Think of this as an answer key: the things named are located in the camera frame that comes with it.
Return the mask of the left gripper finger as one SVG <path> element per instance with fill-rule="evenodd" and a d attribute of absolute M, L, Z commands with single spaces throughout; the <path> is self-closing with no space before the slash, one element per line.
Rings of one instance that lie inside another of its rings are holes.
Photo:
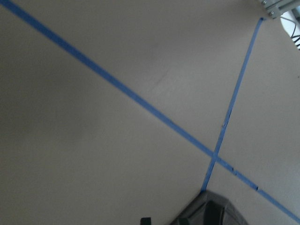
<path fill-rule="evenodd" d="M 151 225 L 151 218 L 150 217 L 141 218 L 140 225 Z"/>

